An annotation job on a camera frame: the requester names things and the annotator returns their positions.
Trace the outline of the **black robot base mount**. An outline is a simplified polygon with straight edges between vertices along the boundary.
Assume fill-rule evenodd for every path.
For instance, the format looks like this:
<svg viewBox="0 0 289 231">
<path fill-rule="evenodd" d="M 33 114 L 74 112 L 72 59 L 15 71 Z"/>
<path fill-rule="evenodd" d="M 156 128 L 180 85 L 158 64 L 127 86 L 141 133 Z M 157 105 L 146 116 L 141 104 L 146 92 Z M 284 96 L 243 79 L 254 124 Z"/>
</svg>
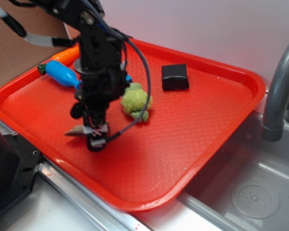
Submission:
<svg viewBox="0 0 289 231">
<path fill-rule="evenodd" d="M 31 194 L 40 159 L 23 136 L 0 132 L 0 216 Z"/>
</svg>

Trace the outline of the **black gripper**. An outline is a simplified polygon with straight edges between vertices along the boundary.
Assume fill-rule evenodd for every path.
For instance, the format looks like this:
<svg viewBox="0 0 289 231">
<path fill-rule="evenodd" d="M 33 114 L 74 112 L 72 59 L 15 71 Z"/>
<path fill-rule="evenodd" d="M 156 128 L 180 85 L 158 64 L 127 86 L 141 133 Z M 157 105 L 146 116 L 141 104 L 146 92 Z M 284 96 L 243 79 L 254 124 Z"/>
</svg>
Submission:
<svg viewBox="0 0 289 231">
<path fill-rule="evenodd" d="M 105 148 L 107 133 L 106 111 L 112 101 L 123 95 L 129 86 L 127 71 L 105 67 L 97 71 L 80 72 L 80 88 L 74 97 L 77 103 L 71 109 L 74 119 L 82 118 L 87 149 L 98 152 Z"/>
</svg>

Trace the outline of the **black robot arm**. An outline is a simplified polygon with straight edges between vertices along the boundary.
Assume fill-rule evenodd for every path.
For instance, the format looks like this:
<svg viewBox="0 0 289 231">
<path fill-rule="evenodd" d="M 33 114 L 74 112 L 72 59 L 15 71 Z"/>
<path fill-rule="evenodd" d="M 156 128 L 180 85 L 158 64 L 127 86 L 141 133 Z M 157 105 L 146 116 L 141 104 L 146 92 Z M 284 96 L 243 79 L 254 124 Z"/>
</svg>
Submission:
<svg viewBox="0 0 289 231">
<path fill-rule="evenodd" d="M 80 56 L 76 70 L 80 83 L 75 92 L 76 103 L 71 116 L 83 119 L 83 135 L 87 148 L 98 152 L 111 140 L 106 112 L 109 104 L 120 98 L 129 83 L 122 61 L 127 37 L 110 28 L 103 20 L 104 10 L 97 0 L 31 0 L 13 2 L 18 7 L 42 8 L 46 13 L 78 30 L 76 39 L 36 35 L 0 8 L 0 18 L 19 37 L 30 44 L 44 47 L 79 45 Z"/>
</svg>

